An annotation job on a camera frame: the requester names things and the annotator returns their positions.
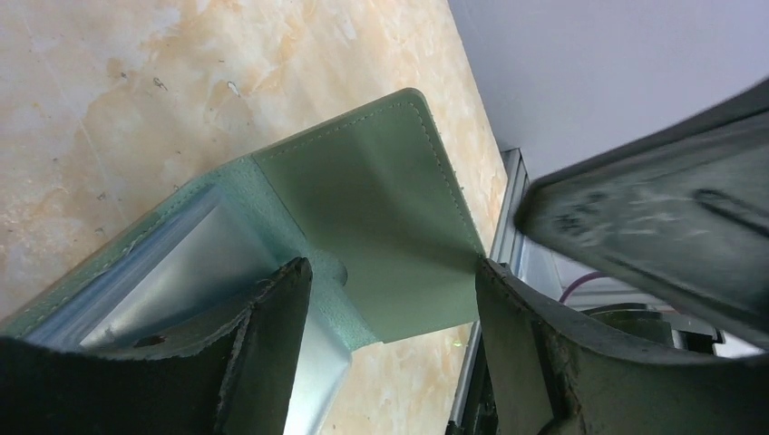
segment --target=wire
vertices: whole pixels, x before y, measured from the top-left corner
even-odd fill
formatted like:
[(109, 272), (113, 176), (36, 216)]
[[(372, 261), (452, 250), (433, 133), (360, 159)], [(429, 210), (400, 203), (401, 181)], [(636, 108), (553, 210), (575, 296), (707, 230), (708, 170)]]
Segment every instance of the wire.
[(588, 281), (605, 277), (606, 275), (604, 275), (602, 272), (590, 272), (589, 274), (580, 276), (579, 278), (575, 279), (573, 283), (569, 284), (568, 287), (566, 287), (566, 290), (563, 291), (563, 295), (560, 296), (558, 302), (565, 304), (566, 300), (569, 299), (569, 296), (574, 292), (574, 290), (577, 290), (577, 287), (587, 283)]

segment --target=marble surface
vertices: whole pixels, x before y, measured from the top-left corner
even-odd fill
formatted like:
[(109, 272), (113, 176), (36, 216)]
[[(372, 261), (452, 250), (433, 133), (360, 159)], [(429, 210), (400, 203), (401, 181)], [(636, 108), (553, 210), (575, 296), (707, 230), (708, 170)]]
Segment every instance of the marble surface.
[[(491, 245), (505, 174), (445, 0), (7, 0), (0, 53), (0, 318), (190, 178), (407, 86)], [(324, 430), (443, 433), (464, 331), (358, 351)]]

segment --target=wallet stitching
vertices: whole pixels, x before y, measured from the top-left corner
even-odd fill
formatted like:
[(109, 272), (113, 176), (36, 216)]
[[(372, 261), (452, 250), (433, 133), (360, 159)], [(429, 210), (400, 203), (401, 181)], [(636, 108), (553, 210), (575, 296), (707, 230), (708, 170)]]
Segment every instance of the wallet stitching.
[[(83, 283), (83, 284), (80, 286), (80, 289), (82, 290), (82, 289), (83, 289), (84, 287), (86, 287), (88, 284), (92, 283), (94, 279), (98, 278), (99, 276), (102, 276), (102, 275), (104, 275), (104, 273), (106, 273), (106, 272), (107, 272), (107, 271), (110, 269), (110, 267), (112, 267), (112, 265), (114, 265), (114, 264), (115, 264), (115, 262), (116, 262), (116, 261), (118, 261), (118, 260), (120, 260), (121, 258), (123, 258), (123, 256), (125, 256), (127, 253), (131, 252), (131, 251), (133, 250), (133, 247), (135, 247), (135, 246), (136, 246), (136, 243), (137, 243), (137, 242), (138, 242), (138, 241), (139, 241), (141, 238), (143, 238), (143, 237), (144, 237), (144, 236), (145, 236), (147, 233), (149, 233), (149, 232), (151, 232), (153, 229), (155, 229), (155, 228), (156, 228), (158, 225), (160, 225), (161, 223), (163, 223), (163, 222), (165, 221), (165, 217), (167, 217), (167, 216), (168, 216), (168, 215), (169, 215), (169, 214), (170, 214), (170, 213), (171, 213), (171, 212), (172, 212), (172, 211), (173, 211), (173, 210), (174, 210), (176, 207), (178, 207), (178, 206), (179, 206), (179, 205), (181, 205), (181, 204), (184, 204), (184, 203), (186, 203), (186, 202), (187, 202), (187, 200), (188, 200), (188, 199), (190, 199), (190, 197), (191, 197), (192, 195), (194, 195), (195, 193), (197, 193), (199, 190), (200, 190), (199, 188), (195, 188), (195, 189), (193, 189), (193, 190), (192, 190), (190, 193), (188, 193), (188, 194), (187, 194), (187, 195), (185, 195), (184, 197), (180, 198), (180, 199), (179, 199), (179, 200), (178, 200), (178, 201), (177, 201), (177, 202), (176, 202), (174, 205), (170, 206), (168, 210), (164, 211), (164, 212), (163, 212), (163, 214), (161, 214), (161, 215), (158, 217), (158, 220), (157, 220), (157, 221), (156, 221), (154, 224), (150, 225), (150, 226), (149, 226), (147, 229), (145, 229), (144, 231), (142, 231), (142, 232), (141, 232), (141, 233), (140, 233), (138, 236), (134, 237), (134, 238), (133, 238), (133, 240), (131, 241), (131, 243), (129, 243), (129, 244), (128, 244), (128, 246), (124, 247), (124, 248), (121, 250), (121, 252), (120, 252), (120, 253), (118, 253), (118, 254), (117, 254), (117, 255), (116, 255), (116, 256), (115, 256), (115, 257), (114, 257), (112, 260), (110, 260), (110, 261), (106, 262), (106, 263), (104, 264), (104, 266), (102, 266), (102, 270), (100, 270), (100, 271), (99, 271), (99, 272), (97, 272), (97, 273), (96, 273), (94, 276), (92, 276), (90, 279), (88, 279), (88, 281), (84, 282), (84, 283)], [(25, 329), (24, 329), (24, 330), (23, 330), (21, 333), (17, 334), (17, 335), (15, 336), (15, 338), (21, 338), (21, 337), (23, 337), (24, 335), (26, 335), (27, 333), (29, 333), (29, 331), (30, 331), (32, 328), (34, 328), (34, 327), (36, 327), (37, 325), (39, 325), (40, 323), (42, 323), (42, 322), (43, 322), (43, 320), (45, 320), (45, 319), (46, 319), (46, 318), (47, 318), (49, 315), (51, 315), (51, 314), (52, 314), (54, 311), (56, 311), (56, 308), (58, 308), (58, 307), (59, 307), (61, 304), (63, 304), (63, 303), (65, 303), (65, 302), (67, 302), (69, 299), (70, 299), (70, 295), (66, 295), (66, 296), (64, 296), (64, 297), (62, 298), (62, 300), (60, 300), (59, 302), (57, 302), (56, 304), (54, 304), (53, 306), (51, 306), (51, 308), (49, 308), (49, 309), (48, 309), (48, 310), (47, 310), (47, 311), (46, 311), (44, 314), (41, 314), (41, 315), (40, 315), (40, 317), (38, 317), (37, 319), (35, 319), (35, 320), (34, 320), (34, 322), (33, 322), (32, 324), (29, 324), (29, 325), (28, 325), (28, 326), (27, 326), (27, 327), (26, 327), (26, 328), (25, 328)]]
[(452, 189), (452, 185), (451, 185), (451, 183), (449, 183), (449, 178), (446, 176), (446, 172), (443, 170), (443, 164), (441, 164), (441, 159), (438, 157), (438, 152), (435, 150), (435, 146), (433, 145), (433, 141), (430, 139), (430, 134), (427, 132), (427, 126), (424, 125), (424, 119), (422, 118), (422, 114), (419, 112), (419, 109), (417, 109), (417, 107), (412, 102), (406, 102), (406, 103), (397, 102), (397, 103), (393, 103), (393, 104), (391, 104), (391, 105), (389, 105), (387, 107), (379, 109), (378, 111), (373, 111), (373, 112), (367, 114), (366, 116), (362, 116), (362, 117), (360, 117), (360, 118), (358, 118), (356, 120), (350, 121), (350, 122), (348, 122), (346, 124), (340, 125), (338, 127), (334, 127), (331, 130), (328, 130), (326, 132), (318, 134), (314, 138), (306, 140), (306, 141), (304, 141), (302, 143), (298, 143), (297, 145), (294, 145), (291, 148), (288, 148), (286, 150), (282, 150), (280, 152), (276, 152), (275, 154), (272, 154), (272, 155), (270, 155), (270, 156), (268, 156), (268, 157), (266, 157), (264, 159), (261, 159), (261, 160), (262, 161), (272, 160), (275, 157), (282, 156), (283, 154), (286, 154), (288, 152), (297, 151), (300, 148), (303, 148), (306, 145), (308, 145), (308, 144), (310, 144), (310, 143), (312, 143), (312, 142), (314, 142), (316, 140), (322, 139), (322, 138), (324, 138), (324, 137), (326, 137), (326, 136), (328, 136), (328, 135), (330, 135), (332, 133), (335, 133), (337, 131), (346, 129), (347, 127), (350, 127), (352, 125), (357, 124), (358, 122), (365, 121), (365, 120), (367, 120), (369, 118), (372, 118), (372, 117), (382, 113), (383, 111), (388, 111), (388, 110), (394, 109), (396, 107), (401, 107), (404, 104), (408, 104), (409, 106), (411, 106), (412, 110), (414, 110), (414, 113), (416, 114), (416, 118), (419, 120), (419, 124), (422, 126), (422, 132), (424, 133), (424, 137), (427, 139), (427, 143), (428, 143), (428, 145), (430, 145), (430, 150), (433, 152), (433, 156), (435, 157), (435, 164), (436, 164), (436, 166), (438, 166), (438, 170), (441, 171), (441, 176), (443, 176), (443, 182), (445, 183), (446, 187), (449, 190), (449, 195), (451, 195), (451, 197), (452, 197), (452, 201), (454, 203), (454, 206), (456, 207), (457, 214), (459, 215), (459, 219), (462, 221), (462, 225), (464, 226), (464, 230), (465, 230), (465, 235), (467, 236), (467, 239), (470, 240), (470, 243), (472, 244), (472, 247), (475, 248), (475, 250), (479, 250), (478, 244), (472, 238), (472, 233), (470, 231), (470, 227), (467, 225), (467, 220), (464, 218), (464, 214), (462, 213), (462, 208), (459, 205), (459, 201), (457, 201), (457, 198), (454, 195), (454, 192), (453, 192), (453, 189)]

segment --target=white wall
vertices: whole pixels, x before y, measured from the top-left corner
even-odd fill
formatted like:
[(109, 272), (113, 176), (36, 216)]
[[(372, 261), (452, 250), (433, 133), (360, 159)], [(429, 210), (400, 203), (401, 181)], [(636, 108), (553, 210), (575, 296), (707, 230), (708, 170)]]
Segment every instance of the white wall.
[[(449, 4), (497, 142), (521, 148), (530, 179), (663, 129), (769, 74), (766, 1)], [(586, 271), (556, 264), (564, 286)]]

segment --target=wallet flap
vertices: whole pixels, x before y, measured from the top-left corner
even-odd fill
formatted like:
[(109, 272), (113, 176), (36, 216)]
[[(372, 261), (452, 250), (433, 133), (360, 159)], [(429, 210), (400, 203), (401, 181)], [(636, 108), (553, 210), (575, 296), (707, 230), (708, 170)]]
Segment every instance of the wallet flap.
[(384, 342), (477, 319), (482, 243), (417, 90), (406, 89), (254, 155)]

